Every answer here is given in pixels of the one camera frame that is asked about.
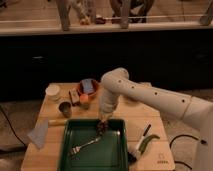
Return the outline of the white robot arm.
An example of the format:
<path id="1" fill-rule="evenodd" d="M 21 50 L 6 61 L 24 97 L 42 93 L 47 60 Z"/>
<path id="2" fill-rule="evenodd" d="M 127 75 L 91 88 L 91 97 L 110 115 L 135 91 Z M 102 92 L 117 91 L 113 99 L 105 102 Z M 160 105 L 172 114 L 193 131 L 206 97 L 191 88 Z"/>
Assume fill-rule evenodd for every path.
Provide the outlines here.
<path id="1" fill-rule="evenodd" d="M 99 116 L 102 122 L 113 115 L 120 95 L 171 114 L 200 132 L 192 171 L 213 171 L 213 102 L 130 81 L 125 68 L 105 73 L 101 85 Z"/>

